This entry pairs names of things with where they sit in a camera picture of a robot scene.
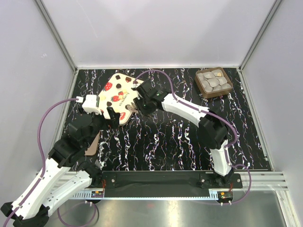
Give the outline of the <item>metal tweezers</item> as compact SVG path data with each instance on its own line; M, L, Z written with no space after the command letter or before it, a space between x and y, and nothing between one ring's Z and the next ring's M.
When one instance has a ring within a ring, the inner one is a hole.
M138 113L138 110L137 110L136 106L133 106L133 105L126 105L125 107L126 107L126 109L127 109L128 111L130 111L130 112Z

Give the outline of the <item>rose gold box lid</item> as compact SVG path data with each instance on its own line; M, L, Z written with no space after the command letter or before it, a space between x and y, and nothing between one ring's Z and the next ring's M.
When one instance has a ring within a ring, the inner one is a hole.
M98 143L99 143L100 132L94 138L92 144L88 147L85 151L85 156L94 156L98 150Z

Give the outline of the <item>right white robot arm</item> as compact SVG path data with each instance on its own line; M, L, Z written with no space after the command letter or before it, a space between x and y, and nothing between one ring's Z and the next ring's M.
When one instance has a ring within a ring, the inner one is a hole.
M222 188L232 182L234 169L228 158L228 128L220 116L209 108L186 101L172 92L152 88L146 81L141 84L134 82L132 90L137 92L134 103L139 114L149 115L162 110L193 123L198 128L202 144L211 151L213 181Z

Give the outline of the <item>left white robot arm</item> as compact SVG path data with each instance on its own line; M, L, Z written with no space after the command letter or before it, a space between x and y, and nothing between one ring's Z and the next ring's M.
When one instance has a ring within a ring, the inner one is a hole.
M85 155L101 130L119 127L120 113L112 107L107 108L110 118L103 114L81 113L72 121L66 133L55 142L41 171L21 194L12 202L6 202L1 212L15 227L43 227L53 211L68 198L86 187L98 187L102 183L102 171L95 165L81 166L76 176L51 191L56 183L75 163Z

